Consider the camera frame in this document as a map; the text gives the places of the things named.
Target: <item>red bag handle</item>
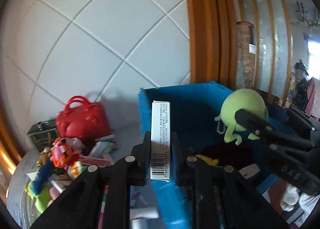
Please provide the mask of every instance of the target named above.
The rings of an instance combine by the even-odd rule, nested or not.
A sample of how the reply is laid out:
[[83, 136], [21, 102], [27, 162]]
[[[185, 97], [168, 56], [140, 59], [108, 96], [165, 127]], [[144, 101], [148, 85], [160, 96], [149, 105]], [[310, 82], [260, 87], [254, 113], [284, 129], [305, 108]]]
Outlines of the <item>red bag handle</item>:
[[87, 98], [82, 97], [82, 96], [73, 96], [70, 98], [70, 100], [67, 102], [66, 107], [64, 108], [64, 114], [68, 114], [70, 111], [70, 104], [74, 102], [79, 102], [84, 106], [84, 109], [87, 111], [89, 109], [90, 102], [88, 101]]
[[87, 103], [90, 104], [90, 102], [88, 101], [88, 99], [87, 99], [86, 97], [81, 96], [81, 95], [76, 95], [76, 96], [71, 97], [71, 98], [68, 100], [68, 102], [73, 101], [74, 99], [81, 99], [81, 100], [84, 100], [84, 101], [86, 101]]

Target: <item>green plush toy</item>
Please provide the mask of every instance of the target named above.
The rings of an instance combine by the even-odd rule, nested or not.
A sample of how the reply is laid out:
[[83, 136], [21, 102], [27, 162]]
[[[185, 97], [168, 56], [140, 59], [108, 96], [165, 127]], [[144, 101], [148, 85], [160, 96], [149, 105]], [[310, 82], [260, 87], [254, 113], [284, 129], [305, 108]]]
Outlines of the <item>green plush toy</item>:
[[[264, 104], [262, 97], [251, 89], [239, 89], [231, 93], [223, 102], [220, 117], [223, 123], [228, 127], [226, 134], [224, 135], [224, 141], [229, 143], [236, 139], [236, 145], [242, 142], [242, 138], [239, 134], [233, 134], [234, 131], [245, 131], [246, 129], [236, 123], [235, 114], [236, 111], [245, 109], [260, 118], [264, 118], [268, 121], [268, 109]], [[253, 133], [250, 133], [248, 139], [259, 139]]]
[[49, 187], [45, 186], [40, 194], [36, 195], [33, 190], [33, 181], [31, 181], [28, 184], [28, 187], [25, 188], [25, 191], [31, 199], [36, 198], [35, 206], [37, 210], [42, 214], [47, 209], [48, 203], [51, 200]]

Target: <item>white card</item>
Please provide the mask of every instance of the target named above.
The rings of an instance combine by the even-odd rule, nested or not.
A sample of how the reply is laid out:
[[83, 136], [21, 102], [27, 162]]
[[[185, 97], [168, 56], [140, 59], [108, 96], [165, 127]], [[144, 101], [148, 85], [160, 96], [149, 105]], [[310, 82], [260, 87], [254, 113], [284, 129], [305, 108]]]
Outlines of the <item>white card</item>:
[[150, 165], [150, 179], [170, 180], [169, 102], [152, 103]]

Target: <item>cylindrical container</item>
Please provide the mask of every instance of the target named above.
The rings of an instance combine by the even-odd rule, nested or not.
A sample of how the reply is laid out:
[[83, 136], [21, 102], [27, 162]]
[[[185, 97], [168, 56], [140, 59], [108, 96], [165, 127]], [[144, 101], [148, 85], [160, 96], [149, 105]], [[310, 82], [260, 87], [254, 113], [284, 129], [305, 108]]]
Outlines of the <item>cylindrical container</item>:
[[256, 46], [254, 25], [250, 22], [237, 22], [238, 32], [238, 69], [237, 89], [251, 88], [254, 82]]

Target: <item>barcode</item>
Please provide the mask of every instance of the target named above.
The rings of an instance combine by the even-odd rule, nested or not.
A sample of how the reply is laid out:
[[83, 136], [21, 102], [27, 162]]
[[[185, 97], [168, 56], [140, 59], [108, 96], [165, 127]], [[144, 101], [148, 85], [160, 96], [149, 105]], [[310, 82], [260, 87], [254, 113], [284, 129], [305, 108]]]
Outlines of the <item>barcode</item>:
[[152, 155], [152, 174], [164, 175], [165, 157], [167, 154], [153, 154]]

